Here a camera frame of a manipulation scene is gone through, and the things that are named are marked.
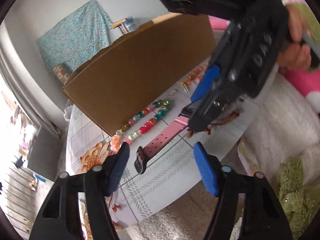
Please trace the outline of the person's right hand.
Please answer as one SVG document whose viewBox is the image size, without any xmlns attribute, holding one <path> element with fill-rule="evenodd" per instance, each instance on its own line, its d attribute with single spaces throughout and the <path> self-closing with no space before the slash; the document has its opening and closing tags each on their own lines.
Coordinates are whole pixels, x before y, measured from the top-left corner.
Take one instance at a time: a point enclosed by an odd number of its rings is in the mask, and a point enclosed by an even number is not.
<svg viewBox="0 0 320 240">
<path fill-rule="evenodd" d="M 284 51 L 278 55 L 279 67 L 287 70 L 307 71 L 311 64 L 311 49 L 308 44 L 301 45 L 303 33 L 311 37 L 309 24 L 303 13 L 293 4 L 285 5 L 289 11 L 289 33 L 293 40 Z"/>
</svg>

